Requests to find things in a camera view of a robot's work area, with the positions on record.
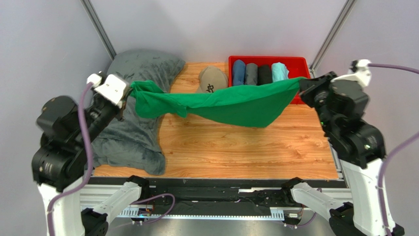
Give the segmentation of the green t-shirt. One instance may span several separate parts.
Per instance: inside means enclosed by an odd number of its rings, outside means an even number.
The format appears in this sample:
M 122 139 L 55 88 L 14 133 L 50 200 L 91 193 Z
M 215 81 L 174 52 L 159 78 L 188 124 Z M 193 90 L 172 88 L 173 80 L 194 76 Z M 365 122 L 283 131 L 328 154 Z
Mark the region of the green t-shirt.
M 265 128 L 273 123 L 295 98 L 301 77 L 261 86 L 242 85 L 213 93 L 165 93 L 153 81 L 134 81 L 131 97 L 142 118 L 189 114 L 219 123 Z

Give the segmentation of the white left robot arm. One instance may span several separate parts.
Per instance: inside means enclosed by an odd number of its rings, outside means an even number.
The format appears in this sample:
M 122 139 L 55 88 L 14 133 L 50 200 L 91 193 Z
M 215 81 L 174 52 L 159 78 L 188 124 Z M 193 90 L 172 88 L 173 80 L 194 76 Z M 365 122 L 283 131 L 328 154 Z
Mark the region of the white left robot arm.
M 91 176 L 87 151 L 109 123 L 122 117 L 120 108 L 101 95 L 84 109 L 86 128 L 79 126 L 81 107 L 69 96 L 49 100 L 36 123 L 43 133 L 31 162 L 33 179 L 43 198 L 49 236 L 104 236 L 111 222 L 131 203 L 150 195 L 148 180 L 129 177 L 123 186 L 94 207 L 81 209 L 80 192 Z

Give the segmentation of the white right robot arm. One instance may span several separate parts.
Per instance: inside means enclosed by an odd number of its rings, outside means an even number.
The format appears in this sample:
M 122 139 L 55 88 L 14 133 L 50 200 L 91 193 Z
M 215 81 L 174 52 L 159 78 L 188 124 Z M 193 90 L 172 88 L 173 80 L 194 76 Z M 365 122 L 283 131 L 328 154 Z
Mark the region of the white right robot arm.
M 329 222 L 337 236 L 402 236 L 386 200 L 380 171 L 386 160 L 384 137 L 363 120 L 369 96 L 362 75 L 330 72 L 299 82 L 302 101 L 315 109 L 325 137 L 337 153 L 352 201 L 336 200 L 300 178 L 282 185 L 288 205 L 301 204 Z

